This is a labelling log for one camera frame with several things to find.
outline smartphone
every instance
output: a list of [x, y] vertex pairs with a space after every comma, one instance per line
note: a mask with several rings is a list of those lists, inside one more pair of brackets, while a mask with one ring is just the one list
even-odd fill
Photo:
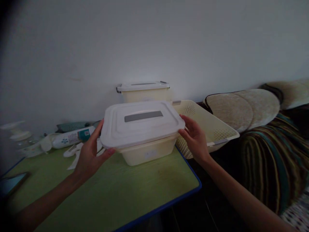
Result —
[[12, 177], [2, 178], [0, 180], [1, 198], [8, 198], [10, 195], [16, 192], [29, 176], [30, 173], [25, 172]]

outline blue table edge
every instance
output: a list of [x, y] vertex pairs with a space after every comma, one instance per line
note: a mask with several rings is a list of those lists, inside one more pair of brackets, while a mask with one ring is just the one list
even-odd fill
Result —
[[199, 177], [196, 175], [195, 171], [192, 169], [192, 167], [190, 166], [190, 164], [188, 163], [188, 161], [186, 160], [186, 158], [183, 156], [183, 154], [181, 153], [181, 151], [178, 149], [178, 147], [175, 145], [175, 147], [177, 148], [178, 152], [180, 153], [180, 155], [182, 156], [182, 158], [185, 160], [185, 162], [187, 163], [187, 165], [189, 166], [189, 168], [191, 169], [191, 171], [193, 172], [194, 176], [197, 178], [197, 180], [199, 181], [199, 186], [190, 190], [189, 192], [175, 198], [174, 200], [171, 200], [169, 202], [167, 202], [166, 204], [164, 205], [161, 205], [160, 207], [150, 211], [149, 213], [146, 213], [145, 215], [125, 224], [124, 226], [114, 230], [115, 232], [120, 232], [120, 231], [124, 231], [124, 230], [127, 230], [139, 223], [141, 223], [142, 221], [144, 221], [145, 219], [147, 218], [150, 218], [152, 217], [153, 215], [163, 211], [164, 209], [168, 208], [168, 207], [171, 207], [172, 205], [174, 205], [175, 203], [181, 201], [182, 199], [185, 199], [186, 197], [192, 195], [193, 193], [196, 193], [198, 192], [201, 188], [202, 188], [202, 182], [201, 180], [199, 179]]

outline white wall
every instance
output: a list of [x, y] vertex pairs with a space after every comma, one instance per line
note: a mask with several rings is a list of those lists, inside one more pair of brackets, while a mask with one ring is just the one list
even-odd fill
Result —
[[1, 54], [0, 124], [24, 119], [41, 135], [98, 120], [128, 81], [167, 81], [173, 99], [201, 101], [309, 76], [307, 0], [179, 2], [21, 2]]

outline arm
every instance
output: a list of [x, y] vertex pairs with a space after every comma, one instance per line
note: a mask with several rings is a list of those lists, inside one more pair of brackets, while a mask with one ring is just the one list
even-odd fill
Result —
[[22, 231], [34, 231], [69, 195], [92, 177], [99, 167], [115, 153], [115, 149], [108, 149], [102, 155], [96, 157], [97, 138], [103, 123], [104, 119], [83, 145], [74, 172], [50, 192], [17, 214], [16, 219]]
[[250, 229], [295, 231], [214, 161], [208, 152], [205, 133], [194, 120], [183, 115], [181, 118], [186, 122], [186, 129], [179, 130], [179, 133], [186, 140], [194, 159], [208, 172]]

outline striped blanket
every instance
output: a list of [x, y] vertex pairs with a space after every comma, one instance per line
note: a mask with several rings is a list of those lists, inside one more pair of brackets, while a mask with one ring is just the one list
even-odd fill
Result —
[[282, 113], [240, 138], [244, 186], [276, 214], [295, 202], [309, 180], [309, 146]]

